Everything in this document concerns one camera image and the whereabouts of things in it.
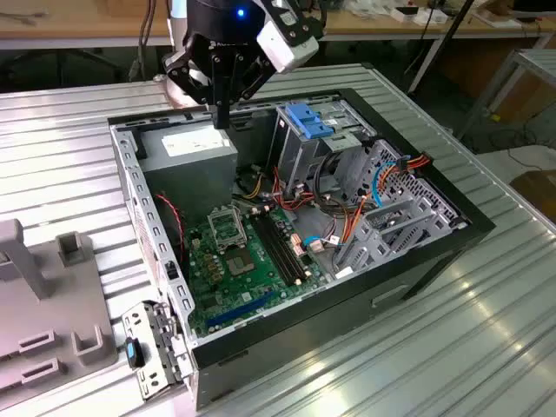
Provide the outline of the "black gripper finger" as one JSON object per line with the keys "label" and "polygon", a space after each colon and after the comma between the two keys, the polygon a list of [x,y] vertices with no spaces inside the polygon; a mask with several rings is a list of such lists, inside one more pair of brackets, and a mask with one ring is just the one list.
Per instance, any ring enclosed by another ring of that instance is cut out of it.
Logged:
{"label": "black gripper finger", "polygon": [[262,53],[235,53],[231,73],[225,78],[222,99],[222,129],[229,127],[230,107],[241,99],[251,98],[276,72],[273,64]]}
{"label": "black gripper finger", "polygon": [[162,59],[168,79],[185,95],[212,113],[216,129],[222,129],[222,59],[209,43],[186,43]]}

